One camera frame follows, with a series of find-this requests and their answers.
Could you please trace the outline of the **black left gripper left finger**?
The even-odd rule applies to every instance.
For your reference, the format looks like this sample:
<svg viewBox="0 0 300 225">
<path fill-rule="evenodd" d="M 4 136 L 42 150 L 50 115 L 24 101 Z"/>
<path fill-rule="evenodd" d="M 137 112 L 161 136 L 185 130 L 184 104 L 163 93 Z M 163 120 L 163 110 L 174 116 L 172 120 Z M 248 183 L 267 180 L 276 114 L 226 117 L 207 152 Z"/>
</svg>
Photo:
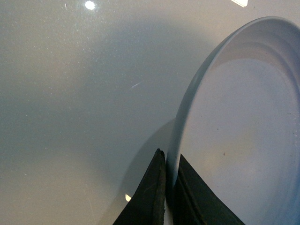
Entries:
<svg viewBox="0 0 300 225">
<path fill-rule="evenodd" d="M 115 225 L 162 225 L 165 214 L 165 154 L 157 149 L 136 192 Z"/>
</svg>

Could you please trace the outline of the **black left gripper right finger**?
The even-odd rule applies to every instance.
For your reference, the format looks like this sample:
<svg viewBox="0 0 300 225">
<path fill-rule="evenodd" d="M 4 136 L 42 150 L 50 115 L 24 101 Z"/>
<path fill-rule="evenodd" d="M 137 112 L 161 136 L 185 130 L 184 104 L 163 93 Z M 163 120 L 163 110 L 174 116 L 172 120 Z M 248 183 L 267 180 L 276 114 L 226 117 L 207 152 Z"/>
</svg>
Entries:
<svg viewBox="0 0 300 225">
<path fill-rule="evenodd" d="M 191 164 L 180 156 L 174 186 L 175 225 L 243 225 L 244 223 L 213 193 Z"/>
</svg>

